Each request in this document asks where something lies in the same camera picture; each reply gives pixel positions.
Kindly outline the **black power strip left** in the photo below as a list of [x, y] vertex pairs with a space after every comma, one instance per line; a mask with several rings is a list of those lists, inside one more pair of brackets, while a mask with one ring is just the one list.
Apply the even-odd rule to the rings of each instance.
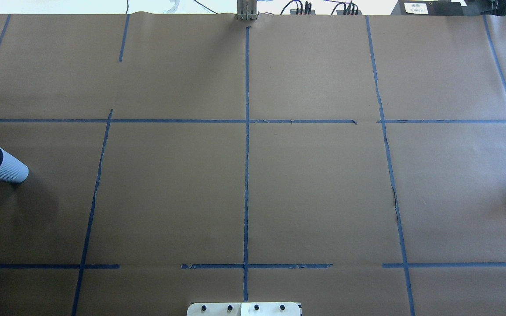
[[293, 14], [293, 15], [315, 14], [315, 12], [313, 12], [313, 10], [312, 10], [312, 3], [309, 1], [303, 2], [300, 0], [294, 0], [294, 1], [291, 1], [289, 4], [287, 4], [287, 6], [289, 6], [292, 3], [294, 3], [296, 5], [296, 8], [292, 9], [290, 14]]

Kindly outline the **black power strip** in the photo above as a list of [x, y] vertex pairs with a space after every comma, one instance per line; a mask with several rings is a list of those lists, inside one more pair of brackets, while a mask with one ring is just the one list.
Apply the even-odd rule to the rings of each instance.
[[336, 15], [359, 15], [361, 14], [359, 6], [354, 2], [341, 2], [334, 8]]
[[290, 14], [293, 14], [293, 15], [315, 14], [315, 12], [313, 12], [313, 10], [312, 10], [312, 3], [309, 1], [303, 2], [300, 0], [294, 0], [294, 1], [291, 1], [289, 4], [287, 4], [287, 6], [289, 6], [292, 3], [294, 3], [296, 5], [296, 8], [292, 9]]

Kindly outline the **black power strip right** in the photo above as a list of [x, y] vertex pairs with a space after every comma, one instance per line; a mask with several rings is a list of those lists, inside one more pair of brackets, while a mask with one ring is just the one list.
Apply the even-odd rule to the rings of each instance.
[[341, 2], [334, 8], [336, 15], [359, 15], [361, 14], [359, 6], [354, 2]]

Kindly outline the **black box with label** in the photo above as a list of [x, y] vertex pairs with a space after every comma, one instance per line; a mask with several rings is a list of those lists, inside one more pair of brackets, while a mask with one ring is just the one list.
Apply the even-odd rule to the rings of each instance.
[[449, 0], [398, 0], [391, 16], [464, 16], [461, 2]]

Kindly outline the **aluminium frame post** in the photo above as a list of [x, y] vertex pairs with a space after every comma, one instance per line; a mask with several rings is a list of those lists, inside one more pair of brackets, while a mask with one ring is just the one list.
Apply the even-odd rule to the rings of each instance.
[[257, 0], [237, 0], [236, 19], [239, 21], [255, 21], [258, 18]]

